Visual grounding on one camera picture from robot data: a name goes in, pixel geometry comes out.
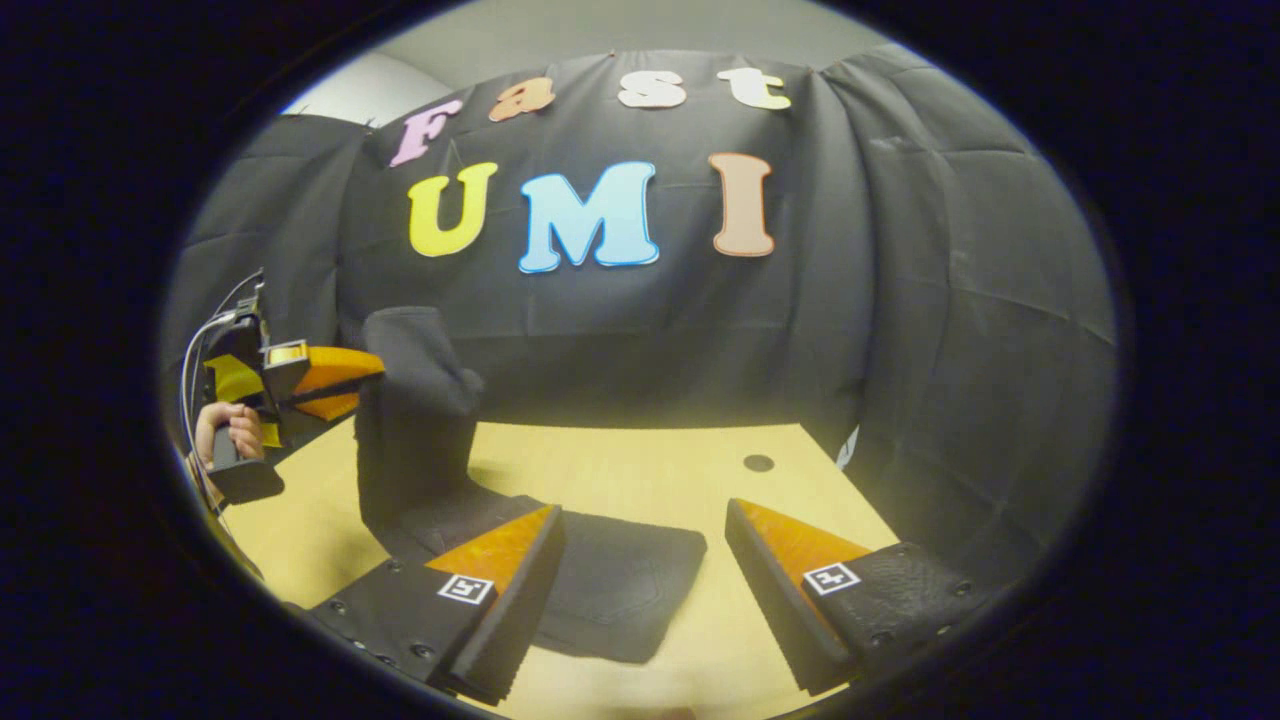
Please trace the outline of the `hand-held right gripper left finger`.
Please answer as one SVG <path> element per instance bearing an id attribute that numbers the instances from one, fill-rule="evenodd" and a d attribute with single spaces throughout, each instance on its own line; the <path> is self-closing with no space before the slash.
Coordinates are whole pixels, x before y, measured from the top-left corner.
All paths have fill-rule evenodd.
<path id="1" fill-rule="evenodd" d="M 412 682 L 499 703 L 536 634 L 564 544 L 561 507 L 544 505 L 429 562 L 388 559 L 303 616 Z"/>

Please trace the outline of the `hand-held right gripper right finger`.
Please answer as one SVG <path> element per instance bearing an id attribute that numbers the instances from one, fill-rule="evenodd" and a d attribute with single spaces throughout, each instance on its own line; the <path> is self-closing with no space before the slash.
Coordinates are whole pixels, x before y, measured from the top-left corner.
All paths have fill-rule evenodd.
<path id="1" fill-rule="evenodd" d="M 799 688 L 902 671 L 969 624 L 978 582 L 919 544 L 869 550 L 745 498 L 724 538 Z"/>

